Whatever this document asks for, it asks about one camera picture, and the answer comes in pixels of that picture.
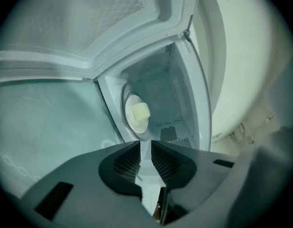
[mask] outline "white plastic panel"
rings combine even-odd
[[[0,77],[95,78],[188,26],[196,0],[20,0],[0,31]],[[16,75],[6,68],[20,69]]]

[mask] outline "perforated drum hole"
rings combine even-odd
[[[171,53],[172,45],[173,45],[173,44],[169,44],[169,45],[167,45],[167,46],[165,47],[165,52],[167,52],[169,55],[170,55],[170,53]]]
[[[145,9],[147,2],[146,0],[21,0],[20,7],[23,9],[22,16],[8,25],[10,28],[16,27],[17,31],[21,32],[17,33],[12,43],[39,48],[47,48],[50,45],[48,48],[50,50],[81,54],[110,27]]]
[[[187,148],[191,148],[191,145],[190,145],[188,138],[173,140],[170,143],[176,144],[179,146],[183,146],[183,147],[187,147]]]

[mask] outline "white tub wall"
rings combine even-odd
[[[149,57],[156,55],[158,52],[165,51],[165,47],[172,42],[173,38],[168,38],[154,43],[151,47],[147,46],[141,48],[135,53],[123,58],[97,78],[108,109],[120,131],[120,134],[126,142],[136,140],[131,131],[125,127],[123,114],[121,112],[122,107],[120,95],[123,85],[129,78],[126,69],[130,68],[132,65],[136,65],[139,68],[141,63],[143,64],[143,62],[146,62]],[[136,80],[140,76],[138,70],[131,74],[133,80]]]
[[[201,150],[209,150],[211,137],[211,111],[206,79],[203,69],[193,45],[186,39],[175,41],[180,59],[178,62],[182,72],[184,82],[187,87],[190,105],[192,107],[192,117],[185,119],[186,125],[190,129],[195,142]]]
[[[164,71],[168,66],[168,60],[170,57],[169,54],[165,52],[165,48],[166,46],[157,49],[151,55],[148,55],[142,60],[124,69],[118,77],[131,82],[136,82],[150,76],[151,74]]]
[[[175,92],[177,94],[180,111],[183,122],[185,123],[190,135],[193,136],[194,141],[198,144],[198,120],[194,119],[192,111],[192,100],[189,97],[187,82],[184,79],[182,70],[185,68],[184,62],[176,45],[172,48],[172,57],[170,60],[170,76],[174,84]]]

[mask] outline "white appliance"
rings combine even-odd
[[[197,1],[20,0],[0,30],[0,82],[96,78],[126,142],[209,151],[208,90],[188,31]],[[125,84],[149,108],[144,132],[127,124]]]

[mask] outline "gray plastic object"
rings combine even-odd
[[[67,161],[34,185],[19,208],[39,227],[160,227],[141,205],[138,196],[116,193],[99,175],[103,160],[116,153],[121,156],[124,150],[131,150],[138,143],[119,144]],[[170,210],[174,211],[174,216],[181,217],[166,225],[171,228],[247,225],[273,204],[293,173],[293,129],[282,129],[259,146],[247,146],[234,165],[231,164],[234,158],[227,155],[164,142],[152,144],[175,159],[185,156],[196,165],[195,174],[185,179],[183,188],[173,189],[169,183],[169,178],[177,172],[164,178],[170,185],[166,206],[176,208]],[[49,220],[34,210],[61,182],[73,187]]]

